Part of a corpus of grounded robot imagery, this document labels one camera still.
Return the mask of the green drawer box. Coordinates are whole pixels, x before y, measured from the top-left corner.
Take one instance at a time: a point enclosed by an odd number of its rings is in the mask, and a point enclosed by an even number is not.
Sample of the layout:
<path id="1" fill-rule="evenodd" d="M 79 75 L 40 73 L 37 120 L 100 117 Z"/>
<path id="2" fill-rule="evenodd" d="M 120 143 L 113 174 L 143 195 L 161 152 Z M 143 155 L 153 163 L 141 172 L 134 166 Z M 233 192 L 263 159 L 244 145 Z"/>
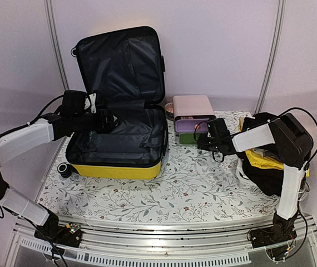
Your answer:
<path id="1" fill-rule="evenodd" d="M 209 137 L 207 132 L 179 134 L 179 143 L 182 145 L 203 145 L 208 143 L 208 140 Z"/>

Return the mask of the pink purple drawer box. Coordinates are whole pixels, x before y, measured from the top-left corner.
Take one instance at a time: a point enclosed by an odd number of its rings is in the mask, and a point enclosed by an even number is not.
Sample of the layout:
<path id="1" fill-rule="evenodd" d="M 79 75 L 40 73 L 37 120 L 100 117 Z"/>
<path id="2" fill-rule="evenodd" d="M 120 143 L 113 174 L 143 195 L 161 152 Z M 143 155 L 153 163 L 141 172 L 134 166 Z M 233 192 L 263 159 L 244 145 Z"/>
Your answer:
<path id="1" fill-rule="evenodd" d="M 178 133 L 193 133 L 200 122 L 216 117 L 206 95 L 174 96 L 172 101 L 175 131 Z"/>

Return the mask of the yellow cloth item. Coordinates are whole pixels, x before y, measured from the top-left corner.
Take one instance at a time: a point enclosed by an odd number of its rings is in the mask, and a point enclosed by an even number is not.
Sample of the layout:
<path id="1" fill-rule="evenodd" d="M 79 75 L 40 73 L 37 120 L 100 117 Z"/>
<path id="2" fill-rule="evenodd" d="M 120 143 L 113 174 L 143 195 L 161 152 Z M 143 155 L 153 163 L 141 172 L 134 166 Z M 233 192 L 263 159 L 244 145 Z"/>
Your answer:
<path id="1" fill-rule="evenodd" d="M 308 166 L 314 141 L 293 114 L 275 118 L 265 112 L 241 117 L 238 129 L 239 134 L 232 139 L 236 153 L 254 167 L 301 170 Z"/>

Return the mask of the white plastic basket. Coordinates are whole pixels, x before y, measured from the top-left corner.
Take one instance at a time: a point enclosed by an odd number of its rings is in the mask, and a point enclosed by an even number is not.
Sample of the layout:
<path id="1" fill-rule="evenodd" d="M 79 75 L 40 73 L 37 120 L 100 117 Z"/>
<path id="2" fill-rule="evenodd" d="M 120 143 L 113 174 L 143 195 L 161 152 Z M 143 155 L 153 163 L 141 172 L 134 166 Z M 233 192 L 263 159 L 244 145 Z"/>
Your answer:
<path id="1" fill-rule="evenodd" d="M 252 175 L 255 170 L 256 167 L 251 165 L 248 160 L 238 158 L 235 174 L 240 185 L 258 188 L 257 184 L 254 183 L 249 176 Z"/>

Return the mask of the yellow Pikachu suitcase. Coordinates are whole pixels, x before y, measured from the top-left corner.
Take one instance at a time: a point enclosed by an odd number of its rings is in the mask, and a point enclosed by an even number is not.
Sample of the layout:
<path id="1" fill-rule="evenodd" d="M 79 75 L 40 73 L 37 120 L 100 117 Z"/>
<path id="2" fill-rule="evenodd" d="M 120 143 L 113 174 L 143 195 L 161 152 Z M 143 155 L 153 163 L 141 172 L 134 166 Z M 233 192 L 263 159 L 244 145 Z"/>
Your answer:
<path id="1" fill-rule="evenodd" d="M 109 179 L 158 176 L 168 144 L 164 58 L 157 32 L 139 26 L 81 39 L 78 68 L 94 106 L 117 118 L 105 130 L 75 132 L 58 173 Z"/>

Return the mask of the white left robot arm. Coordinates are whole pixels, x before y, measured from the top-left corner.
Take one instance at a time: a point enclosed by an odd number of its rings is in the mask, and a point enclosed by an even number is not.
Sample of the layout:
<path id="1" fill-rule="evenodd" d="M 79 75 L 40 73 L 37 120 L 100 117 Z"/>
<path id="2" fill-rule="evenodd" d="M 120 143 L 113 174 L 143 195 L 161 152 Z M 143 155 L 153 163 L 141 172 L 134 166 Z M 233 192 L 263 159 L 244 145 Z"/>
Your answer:
<path id="1" fill-rule="evenodd" d="M 118 123 L 109 108 L 97 106 L 95 93 L 66 91 L 55 99 L 61 104 L 54 111 L 48 112 L 44 107 L 33 120 L 0 133 L 0 206 L 41 226 L 42 233 L 50 241 L 63 237 L 62 227 L 52 221 L 48 209 L 11 184 L 15 178 L 6 177 L 10 169 L 19 167 L 17 174 L 32 174 L 33 171 L 22 167 L 20 162 L 32 150 L 38 152 L 41 146 L 74 133 L 108 133 Z"/>

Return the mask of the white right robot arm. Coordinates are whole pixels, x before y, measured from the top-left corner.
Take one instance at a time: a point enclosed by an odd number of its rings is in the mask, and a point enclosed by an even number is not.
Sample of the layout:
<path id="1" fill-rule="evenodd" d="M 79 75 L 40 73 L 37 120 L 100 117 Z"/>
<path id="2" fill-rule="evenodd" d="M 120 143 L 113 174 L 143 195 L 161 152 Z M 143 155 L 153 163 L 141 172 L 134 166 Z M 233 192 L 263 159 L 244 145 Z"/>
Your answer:
<path id="1" fill-rule="evenodd" d="M 230 133 L 223 118 L 205 122 L 206 132 L 194 134 L 200 149 L 237 155 L 244 174 L 267 195 L 278 195 L 275 215 L 290 220 L 298 211 L 302 181 L 308 173 L 314 140 L 290 112 L 258 113 L 241 118 Z"/>

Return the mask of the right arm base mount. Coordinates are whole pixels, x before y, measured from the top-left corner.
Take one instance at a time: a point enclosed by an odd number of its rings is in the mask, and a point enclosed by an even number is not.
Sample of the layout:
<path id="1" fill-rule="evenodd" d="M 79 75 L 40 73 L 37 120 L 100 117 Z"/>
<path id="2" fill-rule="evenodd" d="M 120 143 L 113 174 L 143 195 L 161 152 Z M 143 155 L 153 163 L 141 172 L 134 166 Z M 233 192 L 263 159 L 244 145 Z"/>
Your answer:
<path id="1" fill-rule="evenodd" d="M 305 233 L 308 233 L 308 221 L 305 216 L 298 210 L 291 218 L 284 219 L 277 214 L 273 215 L 272 225 L 264 228 L 252 228 L 247 234 L 247 240 L 251 242 L 253 248 L 270 246 L 286 242 L 288 247 L 296 245 L 298 237 L 295 221 L 300 216 L 305 224 Z"/>

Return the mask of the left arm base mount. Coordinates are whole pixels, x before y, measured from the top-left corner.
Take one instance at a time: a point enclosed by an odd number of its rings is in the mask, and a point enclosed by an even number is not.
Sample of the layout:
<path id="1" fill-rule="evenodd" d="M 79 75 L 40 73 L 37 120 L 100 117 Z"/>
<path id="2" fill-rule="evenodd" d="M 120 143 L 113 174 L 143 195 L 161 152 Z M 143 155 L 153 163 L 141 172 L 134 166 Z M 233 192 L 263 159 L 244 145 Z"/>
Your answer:
<path id="1" fill-rule="evenodd" d="M 78 223 L 71 222 L 65 226 L 57 225 L 52 232 L 46 230 L 43 226 L 38 228 L 34 233 L 35 238 L 72 248 L 79 248 L 80 246 L 83 231 Z"/>

